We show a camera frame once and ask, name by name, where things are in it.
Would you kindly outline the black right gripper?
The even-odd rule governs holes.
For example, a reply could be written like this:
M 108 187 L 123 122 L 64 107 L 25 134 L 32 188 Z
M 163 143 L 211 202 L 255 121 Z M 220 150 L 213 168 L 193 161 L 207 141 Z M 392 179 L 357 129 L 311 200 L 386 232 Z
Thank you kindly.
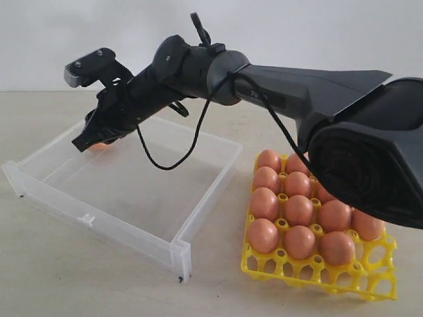
M 163 108 L 190 97 L 190 74 L 183 67 L 148 65 L 129 81 L 118 80 L 98 94 L 82 132 L 71 143 L 79 152 L 125 137 Z

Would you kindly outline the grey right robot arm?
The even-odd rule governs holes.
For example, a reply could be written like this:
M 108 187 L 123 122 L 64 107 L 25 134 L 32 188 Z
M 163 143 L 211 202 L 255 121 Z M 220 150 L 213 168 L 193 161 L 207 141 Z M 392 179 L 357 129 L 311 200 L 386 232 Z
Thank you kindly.
M 322 71 L 253 65 L 241 52 L 178 35 L 133 75 L 108 48 L 65 67 L 71 87 L 103 84 L 73 144 L 110 144 L 169 106 L 186 116 L 186 98 L 266 109 L 296 124 L 293 150 L 340 201 L 377 219 L 422 228 L 422 79 L 377 70 Z

